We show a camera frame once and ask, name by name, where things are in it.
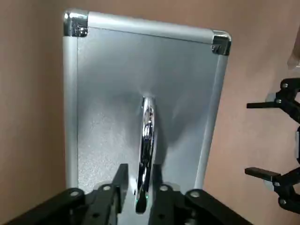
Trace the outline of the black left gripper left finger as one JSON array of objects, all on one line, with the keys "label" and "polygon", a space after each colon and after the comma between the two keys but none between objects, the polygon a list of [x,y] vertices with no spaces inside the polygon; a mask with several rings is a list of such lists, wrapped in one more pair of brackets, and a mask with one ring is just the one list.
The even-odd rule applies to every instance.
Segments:
[{"label": "black left gripper left finger", "polygon": [[69,188],[13,218],[9,225],[116,225],[128,190],[128,164],[120,164],[110,183],[85,194]]}]

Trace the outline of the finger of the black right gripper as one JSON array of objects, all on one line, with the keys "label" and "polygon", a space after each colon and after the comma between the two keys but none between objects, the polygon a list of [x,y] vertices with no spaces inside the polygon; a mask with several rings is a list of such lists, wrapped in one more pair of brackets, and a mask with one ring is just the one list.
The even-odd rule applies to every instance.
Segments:
[{"label": "finger of the black right gripper", "polygon": [[272,190],[278,195],[279,206],[287,211],[300,210],[300,195],[296,193],[294,185],[300,183],[300,168],[291,170],[286,174],[280,174],[257,167],[249,167],[245,174],[271,183]]},{"label": "finger of the black right gripper", "polygon": [[295,122],[300,121],[300,103],[296,96],[300,91],[299,78],[286,78],[280,83],[280,90],[271,101],[247,103],[248,109],[279,108],[288,114]]}]

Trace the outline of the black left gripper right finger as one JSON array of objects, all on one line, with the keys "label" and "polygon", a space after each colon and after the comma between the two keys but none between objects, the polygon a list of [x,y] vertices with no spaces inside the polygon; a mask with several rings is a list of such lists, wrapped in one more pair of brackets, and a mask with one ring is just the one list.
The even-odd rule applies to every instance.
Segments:
[{"label": "black left gripper right finger", "polygon": [[153,165],[151,225],[250,225],[238,213],[202,189],[185,194],[163,182],[161,165]]}]

